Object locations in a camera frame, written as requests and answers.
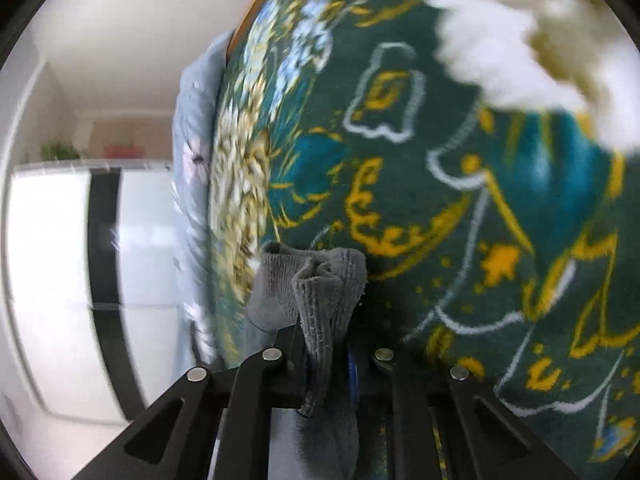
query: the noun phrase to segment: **green patterned fabric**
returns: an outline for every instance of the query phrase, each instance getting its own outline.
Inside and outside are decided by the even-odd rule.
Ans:
[[[612,478],[640,411],[639,58],[601,0],[267,0],[212,156],[226,364],[263,242],[356,248],[375,344],[465,365]]]

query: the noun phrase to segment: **black stripe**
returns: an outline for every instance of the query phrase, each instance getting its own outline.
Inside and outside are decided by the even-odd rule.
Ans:
[[[95,333],[111,386],[127,420],[145,410],[120,313],[116,222],[120,171],[91,170],[87,217],[87,264]]]

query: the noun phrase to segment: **red object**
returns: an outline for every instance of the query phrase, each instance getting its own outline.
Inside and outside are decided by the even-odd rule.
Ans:
[[[145,150],[134,144],[107,146],[104,149],[104,158],[145,158]]]

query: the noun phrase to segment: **metal screw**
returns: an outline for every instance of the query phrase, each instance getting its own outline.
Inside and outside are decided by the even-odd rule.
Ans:
[[[449,374],[454,381],[466,381],[469,378],[469,370],[460,365],[451,367]]]
[[[187,372],[187,379],[192,383],[199,383],[207,377],[207,371],[199,366],[192,368]]]
[[[262,352],[262,358],[265,361],[277,361],[282,357],[282,352],[277,348],[267,348]]]
[[[391,361],[394,358],[394,351],[389,348],[378,348],[374,355],[378,361]]]

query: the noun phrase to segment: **green plant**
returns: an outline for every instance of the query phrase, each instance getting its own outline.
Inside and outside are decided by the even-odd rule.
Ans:
[[[74,160],[80,158],[80,152],[71,144],[55,140],[40,146],[40,156],[44,162],[50,160]]]

